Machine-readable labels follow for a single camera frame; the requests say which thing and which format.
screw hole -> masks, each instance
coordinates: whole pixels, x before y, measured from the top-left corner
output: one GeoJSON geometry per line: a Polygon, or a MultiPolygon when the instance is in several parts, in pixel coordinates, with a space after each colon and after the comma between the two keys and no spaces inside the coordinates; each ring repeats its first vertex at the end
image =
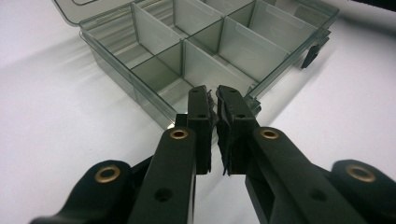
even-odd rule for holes
{"type": "Polygon", "coordinates": [[[272,131],[272,130],[269,130],[269,129],[262,130],[262,131],[260,132],[260,134],[261,134],[264,138],[268,138],[268,139],[277,139],[277,138],[279,137],[279,134],[278,134],[278,133],[276,133],[276,132],[274,132],[274,131],[272,131]]]}
{"type": "Polygon", "coordinates": [[[309,192],[309,196],[315,201],[319,201],[319,202],[327,201],[326,194],[323,191],[321,191],[320,189],[312,189],[309,192]]]}
{"type": "Polygon", "coordinates": [[[158,189],[155,194],[155,200],[160,203],[168,202],[173,196],[173,192],[170,189],[158,189]]]}
{"type": "Polygon", "coordinates": [[[186,138],[188,135],[189,133],[182,129],[176,129],[171,132],[171,137],[177,140],[186,138]]]}
{"type": "Polygon", "coordinates": [[[375,181],[375,175],[368,169],[359,165],[348,165],[346,167],[346,172],[355,179],[363,182],[370,183],[375,181]]]}
{"type": "Polygon", "coordinates": [[[98,172],[95,174],[95,180],[99,183],[105,184],[111,182],[120,175],[120,168],[115,165],[109,165],[102,167],[98,172]]]}

white background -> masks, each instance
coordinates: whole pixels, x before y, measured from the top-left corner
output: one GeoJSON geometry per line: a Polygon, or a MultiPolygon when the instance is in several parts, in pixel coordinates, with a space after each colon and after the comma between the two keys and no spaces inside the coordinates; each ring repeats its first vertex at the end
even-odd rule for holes
{"type": "MultiPolygon", "coordinates": [[[[313,163],[372,164],[396,179],[396,13],[350,1],[307,69],[261,99],[261,125],[313,163]]],[[[163,130],[95,63],[50,0],[0,0],[0,223],[53,215],[99,161],[131,166],[163,130]]],[[[195,223],[258,223],[243,176],[198,176],[195,223]]]]}

box lid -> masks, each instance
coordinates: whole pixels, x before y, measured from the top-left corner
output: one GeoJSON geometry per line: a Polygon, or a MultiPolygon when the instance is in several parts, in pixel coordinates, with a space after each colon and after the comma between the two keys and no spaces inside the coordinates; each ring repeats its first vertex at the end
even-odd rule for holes
{"type": "Polygon", "coordinates": [[[77,26],[81,21],[134,0],[52,0],[66,22],[77,26]]]}

clear plastic box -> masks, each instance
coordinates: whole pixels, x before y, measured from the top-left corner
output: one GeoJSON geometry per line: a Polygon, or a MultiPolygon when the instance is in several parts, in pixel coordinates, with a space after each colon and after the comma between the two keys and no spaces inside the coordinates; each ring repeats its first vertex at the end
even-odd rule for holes
{"type": "Polygon", "coordinates": [[[188,91],[238,89],[253,111],[266,88],[329,39],[338,8],[317,0],[54,0],[98,64],[163,128],[188,91]]]}

plastic organizer box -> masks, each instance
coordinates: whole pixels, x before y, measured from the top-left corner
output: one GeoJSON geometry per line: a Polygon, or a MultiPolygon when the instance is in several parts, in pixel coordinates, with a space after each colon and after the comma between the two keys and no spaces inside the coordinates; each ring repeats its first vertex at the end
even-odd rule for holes
{"type": "Polygon", "coordinates": [[[307,51],[315,58],[338,13],[315,0],[54,3],[102,69],[163,128],[187,112],[188,91],[201,85],[233,87],[258,113],[256,99],[307,51]]]}

